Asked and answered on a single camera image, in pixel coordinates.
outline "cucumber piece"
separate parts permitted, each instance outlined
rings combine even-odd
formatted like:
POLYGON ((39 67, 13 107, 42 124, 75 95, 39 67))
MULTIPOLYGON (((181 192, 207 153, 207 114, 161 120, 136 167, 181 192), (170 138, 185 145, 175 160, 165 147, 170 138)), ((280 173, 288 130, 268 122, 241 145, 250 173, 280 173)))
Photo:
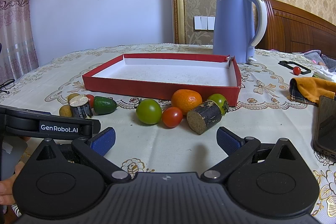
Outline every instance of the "cucumber piece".
POLYGON ((93 108, 98 115, 112 113, 117 109, 117 106, 113 99, 101 96, 94 97, 93 108))

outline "blue kettle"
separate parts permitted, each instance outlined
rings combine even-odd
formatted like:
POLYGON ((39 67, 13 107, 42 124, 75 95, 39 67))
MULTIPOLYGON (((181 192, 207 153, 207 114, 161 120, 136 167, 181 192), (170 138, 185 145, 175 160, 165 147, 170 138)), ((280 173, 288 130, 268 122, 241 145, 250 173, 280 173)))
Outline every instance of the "blue kettle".
POLYGON ((235 56, 237 63, 250 63, 254 47, 263 38, 267 26, 264 0, 217 0, 213 54, 235 56), (252 2, 258 11, 254 33, 252 2))

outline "light switch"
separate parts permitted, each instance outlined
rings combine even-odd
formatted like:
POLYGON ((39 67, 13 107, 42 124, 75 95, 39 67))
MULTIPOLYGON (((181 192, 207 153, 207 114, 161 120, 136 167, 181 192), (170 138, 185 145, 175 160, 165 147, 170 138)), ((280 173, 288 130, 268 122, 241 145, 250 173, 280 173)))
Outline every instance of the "light switch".
POLYGON ((202 30, 201 17, 194 17, 195 30, 202 30))
POLYGON ((201 17, 201 30, 208 29, 208 17, 201 17))
POLYGON ((208 17, 208 30, 215 28, 215 17, 208 17))

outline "table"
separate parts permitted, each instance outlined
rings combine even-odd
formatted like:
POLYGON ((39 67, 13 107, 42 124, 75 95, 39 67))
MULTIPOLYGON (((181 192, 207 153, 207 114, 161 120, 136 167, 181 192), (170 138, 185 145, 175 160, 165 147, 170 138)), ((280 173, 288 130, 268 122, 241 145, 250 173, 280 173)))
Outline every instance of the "table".
MULTIPOLYGON (((216 143, 219 126, 227 127, 240 137, 254 136, 264 143, 275 143, 286 137, 305 159, 320 185, 320 196, 312 215, 321 223, 335 223, 336 166, 332 158, 320 155, 311 147, 318 108, 288 99, 289 81, 294 75, 278 62, 291 60, 310 69, 316 68, 315 64, 302 56, 256 50, 257 62, 239 64, 242 87, 237 106, 231 108, 220 123, 198 135, 185 119, 172 129, 165 128, 162 122, 153 126, 141 124, 134 109, 141 98, 85 90, 84 73, 120 54, 133 52, 211 54, 212 46, 146 44, 72 52, 24 75, 16 81, 10 94, 0 95, 0 103, 58 115, 70 93, 112 97, 118 109, 96 117, 102 129, 112 126, 116 131, 115 145, 105 157, 131 176, 136 172, 204 172, 227 157, 216 143)), ((158 100, 158 103, 162 108, 170 105, 165 100, 158 100)), ((28 142, 23 160, 28 159, 40 141, 31 139, 28 142)))

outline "hand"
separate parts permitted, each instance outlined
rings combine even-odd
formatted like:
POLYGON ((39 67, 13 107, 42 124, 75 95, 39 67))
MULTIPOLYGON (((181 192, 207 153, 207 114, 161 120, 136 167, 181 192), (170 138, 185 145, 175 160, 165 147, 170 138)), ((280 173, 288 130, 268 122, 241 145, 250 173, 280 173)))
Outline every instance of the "hand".
POLYGON ((0 181, 0 204, 2 205, 15 204, 15 200, 13 198, 13 184, 24 165, 25 164, 23 163, 23 161, 19 161, 19 163, 15 166, 14 175, 12 175, 10 178, 6 180, 0 181))

